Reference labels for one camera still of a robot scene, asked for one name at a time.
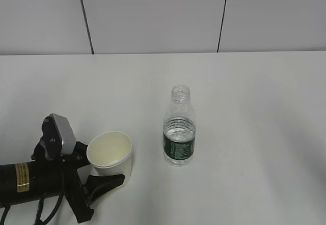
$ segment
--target green bottle label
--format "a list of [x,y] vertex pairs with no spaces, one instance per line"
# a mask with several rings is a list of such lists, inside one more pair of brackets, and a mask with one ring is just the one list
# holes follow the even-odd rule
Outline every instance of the green bottle label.
[[195,137],[187,142],[174,142],[164,134],[164,151],[174,160],[186,160],[194,153]]

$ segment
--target plastic water bottle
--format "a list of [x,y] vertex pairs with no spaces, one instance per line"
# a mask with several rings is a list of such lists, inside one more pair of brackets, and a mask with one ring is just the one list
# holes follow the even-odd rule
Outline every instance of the plastic water bottle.
[[163,134],[166,161],[174,166],[189,163],[195,150],[196,115],[190,104],[190,89],[185,85],[172,89]]

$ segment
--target white wall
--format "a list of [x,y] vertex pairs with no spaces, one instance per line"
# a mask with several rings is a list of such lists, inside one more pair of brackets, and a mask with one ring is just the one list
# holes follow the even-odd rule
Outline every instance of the white wall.
[[84,0],[95,53],[216,52],[224,0]]
[[[326,0],[227,0],[220,51],[326,49]],[[216,52],[224,0],[84,0],[95,53]],[[1,54],[91,53],[79,0],[0,0]]]
[[326,0],[227,0],[220,51],[325,49]]
[[0,54],[91,53],[79,0],[0,0]]

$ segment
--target yellow warning label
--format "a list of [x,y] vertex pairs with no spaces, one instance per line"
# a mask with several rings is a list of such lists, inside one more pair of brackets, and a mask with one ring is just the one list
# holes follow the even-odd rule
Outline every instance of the yellow warning label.
[[26,192],[30,189],[30,173],[27,163],[15,164],[17,176],[17,193]]

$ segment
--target black cable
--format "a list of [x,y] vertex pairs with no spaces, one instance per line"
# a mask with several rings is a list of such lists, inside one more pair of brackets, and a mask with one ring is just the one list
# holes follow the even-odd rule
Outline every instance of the black cable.
[[42,196],[39,201],[39,206],[37,208],[37,213],[36,213],[36,217],[35,217],[35,225],[39,225],[42,223],[41,215],[42,215],[42,211],[43,211],[43,205],[44,205],[44,197]]
[[6,220],[6,216],[9,212],[10,206],[5,206],[5,211],[2,214],[1,220],[0,220],[0,225],[5,225],[5,220]]
[[57,200],[57,203],[54,207],[54,209],[51,211],[50,215],[47,217],[46,220],[44,220],[44,222],[41,222],[40,224],[41,225],[46,225],[49,223],[49,221],[51,221],[51,219],[55,216],[56,212],[58,211],[60,205],[61,205],[61,202],[62,202],[62,199],[63,199],[63,195],[65,194],[65,177],[64,177],[64,173],[63,173],[63,170],[61,170],[61,190],[60,190],[60,194],[59,194],[59,198]]

